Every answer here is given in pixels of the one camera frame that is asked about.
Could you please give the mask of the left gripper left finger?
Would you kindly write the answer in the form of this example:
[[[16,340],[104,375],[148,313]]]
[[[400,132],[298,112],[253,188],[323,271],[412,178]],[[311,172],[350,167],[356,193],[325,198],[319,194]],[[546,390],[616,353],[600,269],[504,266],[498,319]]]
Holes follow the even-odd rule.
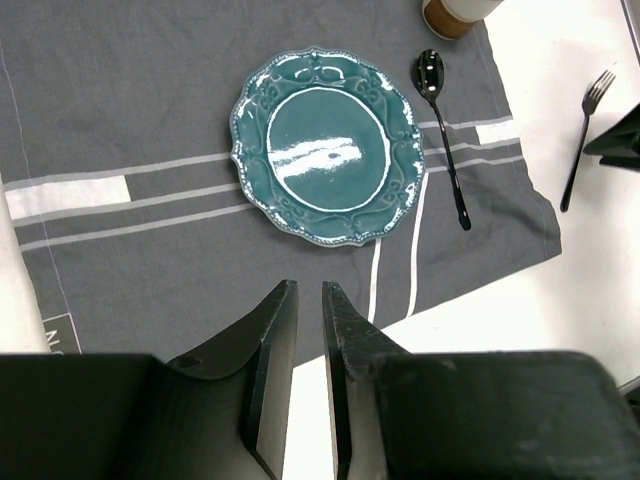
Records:
[[[182,415],[170,477],[282,477],[297,326],[298,286],[283,280],[244,317],[169,361]]]

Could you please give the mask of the teal ceramic plate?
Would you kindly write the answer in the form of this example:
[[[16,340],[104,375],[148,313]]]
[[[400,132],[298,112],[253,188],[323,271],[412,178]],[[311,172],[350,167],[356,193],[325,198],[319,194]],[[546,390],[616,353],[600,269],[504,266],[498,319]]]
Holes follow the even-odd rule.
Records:
[[[229,117],[240,188],[279,230],[321,247],[394,232],[426,174],[423,134],[377,66],[340,49],[285,51],[251,73]]]

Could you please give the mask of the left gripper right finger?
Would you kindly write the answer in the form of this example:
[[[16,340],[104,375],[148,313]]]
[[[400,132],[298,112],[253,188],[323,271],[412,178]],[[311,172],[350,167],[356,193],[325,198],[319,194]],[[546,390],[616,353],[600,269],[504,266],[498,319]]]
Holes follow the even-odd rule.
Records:
[[[403,437],[385,425],[374,365],[407,353],[364,318],[339,283],[322,285],[324,350],[336,479],[413,479]]]

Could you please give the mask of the white brown paper cup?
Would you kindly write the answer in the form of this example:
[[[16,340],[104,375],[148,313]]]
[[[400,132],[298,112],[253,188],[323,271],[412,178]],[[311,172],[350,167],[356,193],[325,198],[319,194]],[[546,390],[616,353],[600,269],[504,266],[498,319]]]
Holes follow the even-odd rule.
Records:
[[[421,13],[434,34],[445,40],[457,40],[501,4],[502,0],[424,0]]]

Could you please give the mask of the grey striped cloth placemat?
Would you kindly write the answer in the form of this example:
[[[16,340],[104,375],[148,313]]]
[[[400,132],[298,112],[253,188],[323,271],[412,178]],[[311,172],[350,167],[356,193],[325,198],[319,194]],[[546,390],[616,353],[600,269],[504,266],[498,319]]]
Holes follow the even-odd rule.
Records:
[[[309,46],[384,71],[423,131],[427,178],[389,236],[323,248],[244,197],[228,119],[245,79]],[[437,106],[471,220],[459,224],[436,116],[412,81],[444,63]],[[484,25],[435,36],[416,1],[5,1],[1,176],[50,348],[172,359],[299,289],[296,360],[323,352],[321,285],[384,327],[558,256]]]

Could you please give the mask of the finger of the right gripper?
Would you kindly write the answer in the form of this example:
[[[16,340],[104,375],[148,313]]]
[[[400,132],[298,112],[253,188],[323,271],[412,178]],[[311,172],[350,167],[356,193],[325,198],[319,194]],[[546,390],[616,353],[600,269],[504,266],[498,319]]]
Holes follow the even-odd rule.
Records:
[[[600,156],[603,166],[639,172],[640,105],[637,104],[618,123],[589,142],[587,155]]]

